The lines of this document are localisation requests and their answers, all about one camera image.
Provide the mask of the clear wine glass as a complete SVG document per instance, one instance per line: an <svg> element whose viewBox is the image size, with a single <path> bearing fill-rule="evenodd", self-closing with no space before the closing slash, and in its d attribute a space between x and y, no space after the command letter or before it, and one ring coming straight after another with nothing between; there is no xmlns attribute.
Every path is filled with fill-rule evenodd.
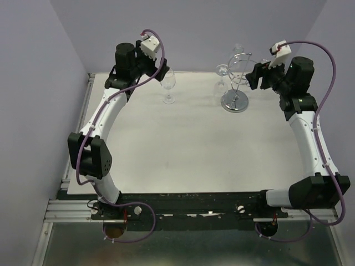
<svg viewBox="0 0 355 266"><path fill-rule="evenodd" d="M160 82L160 84L163 87L163 89L166 90L166 94L163 98L163 102L165 104L173 104L175 101L175 98L174 98L173 94L171 93L171 90L176 85L175 72L172 69L169 69L169 71L165 74L165 76L164 76L163 80Z"/></svg>

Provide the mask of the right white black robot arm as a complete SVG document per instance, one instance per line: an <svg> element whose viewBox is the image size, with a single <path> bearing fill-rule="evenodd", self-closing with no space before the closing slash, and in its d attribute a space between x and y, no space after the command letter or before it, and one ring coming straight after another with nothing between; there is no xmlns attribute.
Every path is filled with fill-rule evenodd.
<svg viewBox="0 0 355 266"><path fill-rule="evenodd" d="M313 77L313 61L294 57L288 69L283 64L270 68L257 63L246 74L251 89L271 88L280 96L280 109L289 123L301 155L304 178L285 190L264 190L255 203L256 213L268 217L276 207L329 209L350 187L349 177L341 175L327 151L320 121L315 118L318 105L308 93Z"/></svg>

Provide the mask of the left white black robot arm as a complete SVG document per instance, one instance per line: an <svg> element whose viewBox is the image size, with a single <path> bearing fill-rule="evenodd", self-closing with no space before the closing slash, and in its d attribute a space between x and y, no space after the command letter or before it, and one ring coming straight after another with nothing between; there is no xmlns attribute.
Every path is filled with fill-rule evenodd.
<svg viewBox="0 0 355 266"><path fill-rule="evenodd" d="M163 51L161 41L147 34L135 44L118 44L115 65L105 81L98 107L78 133L68 136L70 163L77 184L93 186L98 200L105 203L104 213L111 219L122 215L123 205L117 201L120 190L110 175L113 159L106 141L119 112L134 90L143 85L140 78L146 75L149 80L163 80L169 70L167 60L161 58L160 64L156 64L157 53Z"/></svg>

